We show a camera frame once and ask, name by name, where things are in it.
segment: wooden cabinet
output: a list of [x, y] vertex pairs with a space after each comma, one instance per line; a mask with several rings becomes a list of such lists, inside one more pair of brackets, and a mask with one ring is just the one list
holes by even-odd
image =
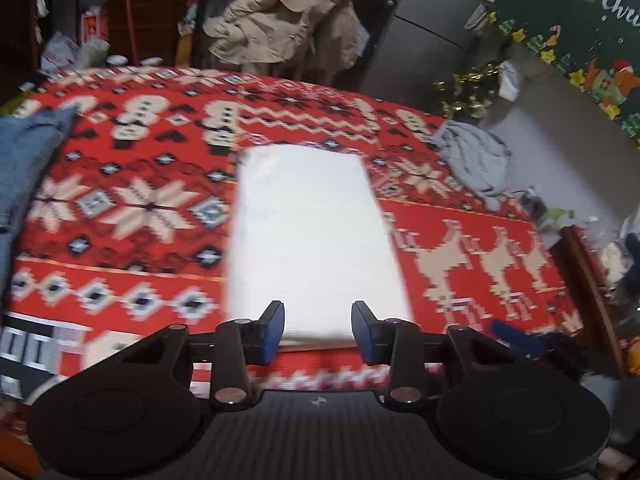
[[[120, 54], [132, 61], [125, 1], [107, 0], [102, 8], [108, 19], [110, 56]], [[164, 65], [175, 64], [178, 22], [182, 19], [185, 8], [185, 0], [131, 0], [140, 60], [159, 56], [164, 59]]]
[[0, 0], [0, 104], [38, 68], [35, 0]]

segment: refrigerator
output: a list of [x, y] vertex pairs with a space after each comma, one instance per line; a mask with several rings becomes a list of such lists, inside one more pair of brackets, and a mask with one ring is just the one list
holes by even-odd
[[464, 25], [482, 0], [399, 0], [360, 93], [420, 109], [433, 81], [450, 80], [474, 42]]

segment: jeans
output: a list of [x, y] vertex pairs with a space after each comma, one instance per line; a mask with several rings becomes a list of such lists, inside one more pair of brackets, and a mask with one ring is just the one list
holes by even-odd
[[67, 108], [45, 110], [25, 119], [0, 118], [0, 291], [12, 269], [12, 247], [34, 188], [75, 116], [76, 110]]

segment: christmas poster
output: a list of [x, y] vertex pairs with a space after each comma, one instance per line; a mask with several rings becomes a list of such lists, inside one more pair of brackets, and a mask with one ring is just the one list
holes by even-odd
[[640, 0], [496, 0], [489, 20], [565, 74], [640, 150]]

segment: plastic bag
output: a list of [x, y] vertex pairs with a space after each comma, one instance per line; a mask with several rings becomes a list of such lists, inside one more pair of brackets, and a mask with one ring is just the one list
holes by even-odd
[[40, 69], [45, 73], [53, 73], [76, 62], [78, 46], [71, 38], [60, 31], [51, 37], [40, 56]]
[[72, 68], [74, 70], [79, 70], [81, 68], [102, 66], [104, 64], [104, 60], [107, 59], [108, 51], [109, 43], [101, 40], [97, 36], [94, 36], [80, 47], [77, 60]]
[[500, 82], [500, 89], [498, 90], [498, 95], [503, 99], [507, 99], [507, 101], [514, 102], [522, 88], [520, 73], [509, 61], [501, 63], [499, 68], [498, 81]]

